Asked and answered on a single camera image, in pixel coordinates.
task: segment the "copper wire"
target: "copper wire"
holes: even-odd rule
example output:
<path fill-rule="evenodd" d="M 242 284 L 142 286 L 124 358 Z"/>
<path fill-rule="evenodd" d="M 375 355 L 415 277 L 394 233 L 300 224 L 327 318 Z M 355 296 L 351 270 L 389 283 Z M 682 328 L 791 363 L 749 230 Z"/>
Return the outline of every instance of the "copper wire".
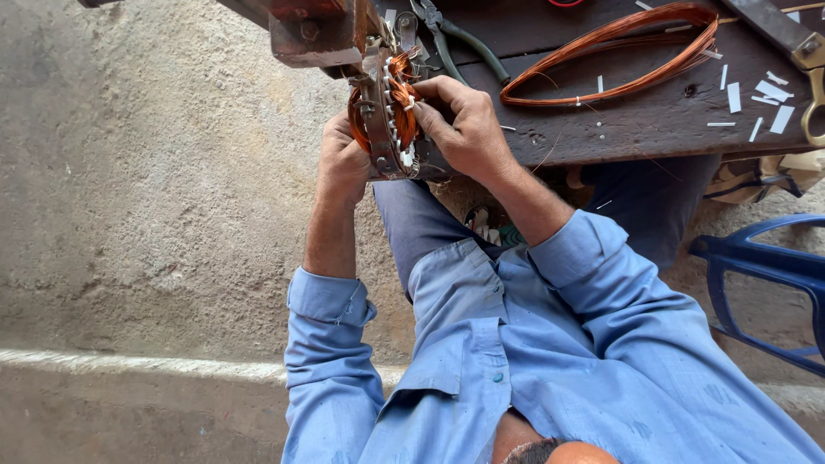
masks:
<path fill-rule="evenodd" d="M 705 29 L 696 37 L 676 58 L 670 60 L 654 71 L 637 78 L 632 82 L 620 85 L 619 87 L 605 90 L 604 92 L 591 93 L 578 97 L 555 98 L 548 100 L 536 100 L 531 98 L 512 97 L 513 89 L 522 85 L 528 79 L 544 75 L 544 71 L 562 63 L 563 61 L 584 56 L 585 54 L 597 51 L 610 50 L 619 47 L 634 46 L 645 43 L 682 43 L 689 41 L 684 34 L 662 33 L 646 36 L 630 37 L 621 39 L 630 33 L 639 32 L 640 29 L 650 26 L 672 23 L 674 21 L 687 21 L 693 26 L 704 27 Z M 702 54 L 702 51 L 716 51 L 716 33 L 719 24 L 719 15 L 709 8 L 702 7 L 695 3 L 670 3 L 663 7 L 656 7 L 651 10 L 638 12 L 616 21 L 610 22 L 584 36 L 568 43 L 567 45 L 548 54 L 538 63 L 531 66 L 519 77 L 508 84 L 501 93 L 503 103 L 518 105 L 521 107 L 549 107 L 555 105 L 578 105 L 579 103 L 594 102 L 604 98 L 618 97 L 631 92 L 636 92 L 642 88 L 652 86 L 661 81 L 677 76 L 679 73 L 687 71 L 697 64 L 704 63 L 709 56 Z"/>
<path fill-rule="evenodd" d="M 410 97 L 415 101 L 421 99 L 418 92 L 413 86 L 406 81 L 411 78 L 417 78 L 413 75 L 413 66 L 410 63 L 409 56 L 413 56 L 418 52 L 418 47 L 412 47 L 409 51 L 394 56 L 389 60 L 387 70 L 389 71 L 389 105 L 393 109 L 395 129 L 398 132 L 398 139 L 401 140 L 401 151 L 413 142 L 418 134 L 418 128 L 415 122 L 413 110 L 410 107 Z M 352 138 L 358 142 L 358 145 L 367 152 L 371 153 L 370 137 L 367 135 L 364 126 L 364 119 L 361 117 L 361 110 L 357 103 L 361 101 L 361 89 L 355 87 L 350 93 L 350 101 L 347 105 L 347 114 L 350 120 L 350 130 Z"/>

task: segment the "blue plastic chair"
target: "blue plastic chair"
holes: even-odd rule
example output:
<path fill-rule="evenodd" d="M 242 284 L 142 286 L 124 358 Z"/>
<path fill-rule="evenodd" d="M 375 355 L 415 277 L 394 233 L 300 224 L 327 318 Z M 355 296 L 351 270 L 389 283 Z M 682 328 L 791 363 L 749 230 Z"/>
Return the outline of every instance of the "blue plastic chair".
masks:
<path fill-rule="evenodd" d="M 708 260 L 708 291 L 721 325 L 711 325 L 722 334 L 784 359 L 796 367 L 825 377 L 825 365 L 803 356 L 825 357 L 825 257 L 752 242 L 768 230 L 792 224 L 825 227 L 825 215 L 796 214 L 757 222 L 721 239 L 701 235 L 693 240 L 690 254 Z M 724 292 L 725 271 L 735 271 L 804 291 L 813 303 L 813 334 L 817 346 L 787 350 L 745 334 L 736 325 Z"/>

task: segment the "white stripe on floor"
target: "white stripe on floor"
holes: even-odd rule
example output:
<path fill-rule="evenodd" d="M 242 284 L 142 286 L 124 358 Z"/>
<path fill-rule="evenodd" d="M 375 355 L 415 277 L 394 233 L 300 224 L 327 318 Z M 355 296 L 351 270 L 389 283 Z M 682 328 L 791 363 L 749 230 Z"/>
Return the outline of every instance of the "white stripe on floor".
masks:
<path fill-rule="evenodd" d="M 71 354 L 54 351 L 0 349 L 0 371 L 4 367 L 30 368 L 70 374 L 152 372 L 170 376 L 213 378 L 226 381 L 286 384 L 286 367 L 278 362 L 230 362 L 175 357 L 137 357 L 104 354 Z M 384 389 L 393 389 L 405 366 L 375 366 Z M 816 386 L 757 384 L 784 410 L 813 417 L 825 414 L 825 388 Z"/>

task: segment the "dark wooden table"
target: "dark wooden table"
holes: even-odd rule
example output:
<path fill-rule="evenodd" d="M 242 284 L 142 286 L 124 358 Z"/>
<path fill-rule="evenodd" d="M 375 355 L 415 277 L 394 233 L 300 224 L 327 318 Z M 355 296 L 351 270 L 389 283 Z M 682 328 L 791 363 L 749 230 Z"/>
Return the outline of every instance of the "dark wooden table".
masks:
<path fill-rule="evenodd" d="M 665 0 L 643 0 L 651 7 Z M 797 0 L 773 0 L 779 8 L 804 5 Z M 640 11 L 634 0 L 584 0 L 576 7 L 561 8 L 546 0 L 436 0 L 444 17 L 477 36 L 502 60 L 513 77 L 550 51 L 607 22 Z M 716 1 L 698 1 L 719 11 L 720 18 L 734 15 Z M 409 2 L 375 2 L 382 16 L 388 8 L 409 11 Z M 825 33 L 821 8 L 800 12 L 802 23 Z M 419 34 L 430 55 L 427 62 L 440 65 L 429 31 L 419 24 Z M 592 104 L 593 109 L 529 108 L 503 105 L 498 99 L 502 86 L 479 57 L 459 40 L 450 38 L 453 60 L 470 85 L 490 93 L 513 154 L 520 163 L 535 166 L 601 163 L 644 157 L 724 153 L 743 158 L 807 151 L 799 121 L 811 101 L 806 75 L 798 71 L 771 44 L 742 21 L 721 24 L 716 44 L 722 59 L 703 64 L 641 92 Z M 652 45 L 612 50 L 576 59 L 551 69 L 549 81 L 534 78 L 518 89 L 525 97 L 575 97 L 594 93 L 596 78 L 604 77 L 605 89 L 628 82 L 661 66 L 684 49 L 684 45 Z M 727 91 L 721 90 L 722 66 L 728 65 L 727 83 L 739 82 L 742 110 L 730 114 Z M 777 106 L 751 99 L 766 72 L 790 81 L 783 90 L 793 93 L 785 105 L 795 107 L 783 134 L 769 129 Z M 749 143 L 758 117 L 764 118 L 756 139 Z M 708 127 L 708 122 L 735 122 L 734 127 Z M 558 143 L 548 156 L 554 142 Z"/>

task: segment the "shirt sleeve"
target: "shirt sleeve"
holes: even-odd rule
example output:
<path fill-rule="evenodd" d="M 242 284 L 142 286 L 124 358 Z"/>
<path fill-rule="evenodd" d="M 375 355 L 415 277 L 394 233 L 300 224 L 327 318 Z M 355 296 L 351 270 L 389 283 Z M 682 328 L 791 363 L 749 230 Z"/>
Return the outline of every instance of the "shirt sleeve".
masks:
<path fill-rule="evenodd" d="M 290 282 L 284 354 L 290 405 L 282 462 L 358 462 L 384 403 L 361 342 L 375 317 L 364 284 L 298 268 Z"/>
<path fill-rule="evenodd" d="M 822 462 L 816 443 L 719 349 L 698 303 L 668 288 L 626 240 L 612 219 L 576 211 L 529 252 L 593 337 L 596 355 L 642 373 L 717 434 L 747 437 L 743 456 L 771 449 Z"/>

